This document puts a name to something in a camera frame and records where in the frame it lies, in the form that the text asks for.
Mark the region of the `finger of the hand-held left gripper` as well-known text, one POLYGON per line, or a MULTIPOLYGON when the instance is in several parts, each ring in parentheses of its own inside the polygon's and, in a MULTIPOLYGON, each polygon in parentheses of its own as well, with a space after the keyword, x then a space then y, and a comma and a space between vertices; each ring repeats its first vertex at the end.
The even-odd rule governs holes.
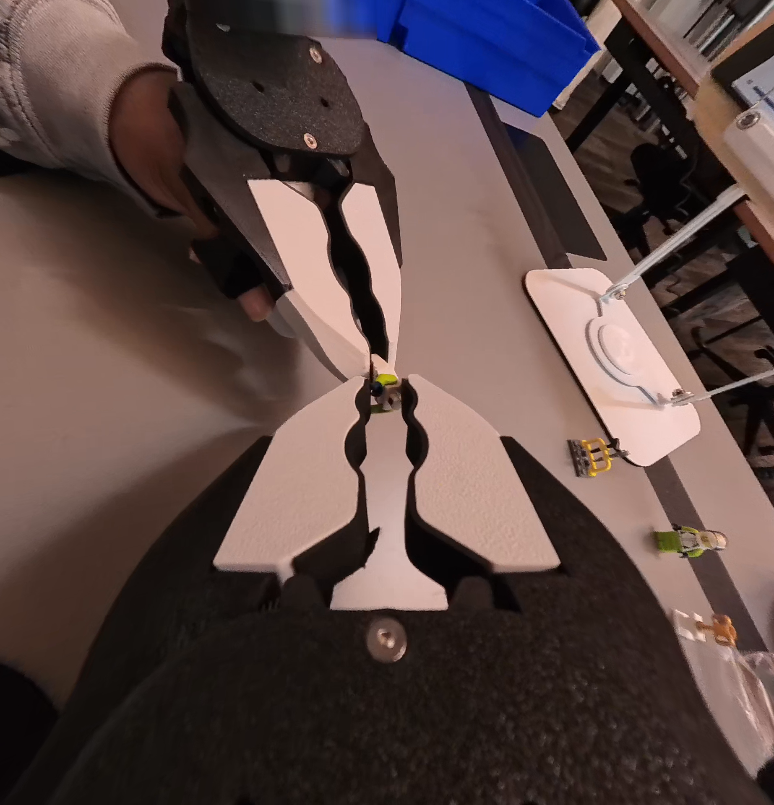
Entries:
POLYGON ((366 263, 368 300, 375 303, 360 323, 375 325, 375 336, 367 336, 372 353, 394 366, 401 326, 401 267, 375 188, 351 186, 341 200, 341 217, 366 263))
POLYGON ((279 180, 249 180, 248 187, 287 277, 278 315, 335 377, 368 377, 370 347, 334 273, 320 208, 279 180))

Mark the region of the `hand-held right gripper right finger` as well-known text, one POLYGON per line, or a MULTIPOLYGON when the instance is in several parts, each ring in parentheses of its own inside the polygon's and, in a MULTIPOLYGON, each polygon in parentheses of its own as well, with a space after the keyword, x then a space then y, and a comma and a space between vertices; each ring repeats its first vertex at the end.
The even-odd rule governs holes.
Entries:
POLYGON ((552 571, 560 558, 500 433, 423 377, 404 382, 404 544, 435 582, 552 571))

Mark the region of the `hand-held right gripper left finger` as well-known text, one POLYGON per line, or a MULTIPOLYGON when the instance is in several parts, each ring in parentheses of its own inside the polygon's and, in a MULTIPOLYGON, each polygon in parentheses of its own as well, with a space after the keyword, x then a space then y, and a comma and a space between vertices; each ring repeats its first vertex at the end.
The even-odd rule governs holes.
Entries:
POLYGON ((361 466, 370 383, 356 377, 277 429, 214 557, 219 571, 339 582, 372 552, 361 466))

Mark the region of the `small yellow lego piece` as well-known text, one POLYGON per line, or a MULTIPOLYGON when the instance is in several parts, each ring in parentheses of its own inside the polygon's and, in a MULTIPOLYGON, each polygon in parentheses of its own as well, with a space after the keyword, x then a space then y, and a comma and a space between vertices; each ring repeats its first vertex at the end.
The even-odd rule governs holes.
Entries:
POLYGON ((601 474, 610 472, 613 461, 617 458, 618 440, 613 439, 610 442, 602 438, 581 440, 583 440, 583 444, 591 456, 592 471, 590 478, 596 478, 601 474))

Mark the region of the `white booklet stand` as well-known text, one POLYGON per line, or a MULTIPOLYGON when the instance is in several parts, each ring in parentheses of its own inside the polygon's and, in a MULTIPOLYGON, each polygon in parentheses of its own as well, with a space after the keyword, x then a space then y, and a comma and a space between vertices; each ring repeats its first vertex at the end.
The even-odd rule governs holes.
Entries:
POLYGON ((696 437, 695 406, 774 376, 774 368, 695 395, 678 380, 629 307, 627 290, 721 213, 749 198, 752 184, 722 191, 698 216, 612 282, 591 268, 532 270, 524 289, 603 425, 617 455, 646 468, 696 437))

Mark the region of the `lego instruction booklet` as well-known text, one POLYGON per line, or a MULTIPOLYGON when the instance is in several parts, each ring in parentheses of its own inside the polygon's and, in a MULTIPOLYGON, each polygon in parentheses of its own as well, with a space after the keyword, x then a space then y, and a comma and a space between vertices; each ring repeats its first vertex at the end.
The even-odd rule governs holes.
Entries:
POLYGON ((728 92, 745 109, 758 106, 774 114, 774 52, 743 47, 723 63, 728 92))

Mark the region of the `person's left forearm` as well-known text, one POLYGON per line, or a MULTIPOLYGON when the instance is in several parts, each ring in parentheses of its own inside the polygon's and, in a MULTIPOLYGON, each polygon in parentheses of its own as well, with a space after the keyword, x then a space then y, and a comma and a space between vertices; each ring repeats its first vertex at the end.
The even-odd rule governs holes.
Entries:
POLYGON ((0 1, 0 151, 133 192, 109 143, 122 86, 148 58, 104 1, 0 1))

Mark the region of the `green lego minifigure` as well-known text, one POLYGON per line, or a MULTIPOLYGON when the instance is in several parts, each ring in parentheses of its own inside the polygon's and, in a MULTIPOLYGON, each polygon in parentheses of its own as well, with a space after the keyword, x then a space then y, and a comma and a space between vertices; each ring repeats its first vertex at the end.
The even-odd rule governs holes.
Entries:
POLYGON ((671 530, 654 530, 656 549, 663 555, 699 558, 708 551, 724 551, 727 536, 717 530, 701 530, 674 524, 671 530))

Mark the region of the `small tan lego piece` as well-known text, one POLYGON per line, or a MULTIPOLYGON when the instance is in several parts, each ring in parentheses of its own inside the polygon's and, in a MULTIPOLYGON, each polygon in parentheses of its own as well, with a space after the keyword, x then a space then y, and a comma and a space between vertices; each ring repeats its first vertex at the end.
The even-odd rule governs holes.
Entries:
POLYGON ((707 621, 697 613, 674 609, 672 622, 675 633, 681 639, 702 643, 711 641, 720 647, 737 648, 738 635, 732 619, 726 615, 714 613, 707 621))

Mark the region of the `person's left hand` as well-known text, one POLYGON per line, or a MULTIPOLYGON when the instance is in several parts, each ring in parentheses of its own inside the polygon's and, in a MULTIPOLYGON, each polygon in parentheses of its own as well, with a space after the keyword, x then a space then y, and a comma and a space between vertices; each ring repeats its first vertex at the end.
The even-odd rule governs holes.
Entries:
POLYGON ((185 140, 169 108, 175 72, 147 68, 128 77, 110 106, 108 137, 117 164, 155 208, 187 218, 198 241, 219 229, 191 196, 180 175, 185 140))

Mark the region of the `blue plastic bin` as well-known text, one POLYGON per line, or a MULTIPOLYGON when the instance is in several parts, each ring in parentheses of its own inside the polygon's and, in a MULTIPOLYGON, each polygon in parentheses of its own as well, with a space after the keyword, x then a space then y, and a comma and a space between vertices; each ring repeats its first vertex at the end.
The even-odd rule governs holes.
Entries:
POLYGON ((567 1, 378 1, 375 21, 380 42, 534 117, 600 50, 567 1))

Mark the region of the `black office chair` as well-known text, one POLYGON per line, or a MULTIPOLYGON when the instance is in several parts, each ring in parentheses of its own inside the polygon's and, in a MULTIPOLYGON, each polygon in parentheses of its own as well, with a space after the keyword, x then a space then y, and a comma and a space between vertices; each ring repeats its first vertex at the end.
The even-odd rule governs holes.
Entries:
POLYGON ((627 185, 634 187, 641 201, 622 213, 614 224, 627 251, 635 250, 640 257, 651 253, 644 231, 646 224, 655 219, 662 225, 664 234, 672 235, 671 221, 688 221, 694 188, 692 176, 698 163, 698 148, 691 156, 682 157, 676 146, 642 143, 631 153, 634 178, 627 185))

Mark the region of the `clear plastic bag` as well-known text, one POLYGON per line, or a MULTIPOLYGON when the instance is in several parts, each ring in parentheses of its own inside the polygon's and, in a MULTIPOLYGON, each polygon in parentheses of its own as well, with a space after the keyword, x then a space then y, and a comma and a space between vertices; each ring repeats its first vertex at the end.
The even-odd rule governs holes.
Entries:
POLYGON ((774 750, 774 653, 714 644, 729 698, 765 750, 774 750))

